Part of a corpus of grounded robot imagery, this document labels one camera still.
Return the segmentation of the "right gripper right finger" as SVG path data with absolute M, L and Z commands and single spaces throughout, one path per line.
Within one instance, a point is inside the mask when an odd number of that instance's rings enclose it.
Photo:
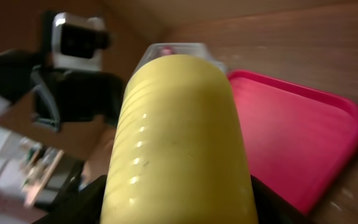
M 258 178 L 251 181 L 259 224 L 314 224 Z

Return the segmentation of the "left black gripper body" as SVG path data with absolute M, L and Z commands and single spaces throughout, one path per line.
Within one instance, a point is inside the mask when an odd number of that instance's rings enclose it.
M 63 123 L 90 122 L 97 115 L 116 126 L 122 106 L 124 82 L 117 76 L 87 70 L 33 68 L 32 122 L 59 132 Z

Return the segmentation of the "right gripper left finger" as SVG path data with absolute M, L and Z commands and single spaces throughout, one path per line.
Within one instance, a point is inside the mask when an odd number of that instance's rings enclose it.
M 100 223 L 107 175 L 101 175 L 76 195 L 70 196 L 55 210 L 33 224 Z

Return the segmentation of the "yellow cup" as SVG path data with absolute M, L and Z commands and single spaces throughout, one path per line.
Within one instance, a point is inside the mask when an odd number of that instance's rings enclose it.
M 169 55 L 130 79 L 102 223 L 257 223 L 234 97 L 225 74 Z

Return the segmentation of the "red snack wrapper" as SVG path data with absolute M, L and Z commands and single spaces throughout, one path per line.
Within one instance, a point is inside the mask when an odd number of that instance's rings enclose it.
M 175 52 L 172 48 L 170 47 L 163 47 L 160 51 L 160 55 L 163 56 L 167 56 L 167 55 L 173 55 Z

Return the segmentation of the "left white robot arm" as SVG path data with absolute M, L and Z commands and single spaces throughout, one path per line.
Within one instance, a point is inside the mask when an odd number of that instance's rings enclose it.
M 0 54 L 0 96 L 13 105 L 32 92 L 31 122 L 54 132 L 97 115 L 117 126 L 123 91 L 123 81 L 111 73 L 53 68 L 23 50 Z

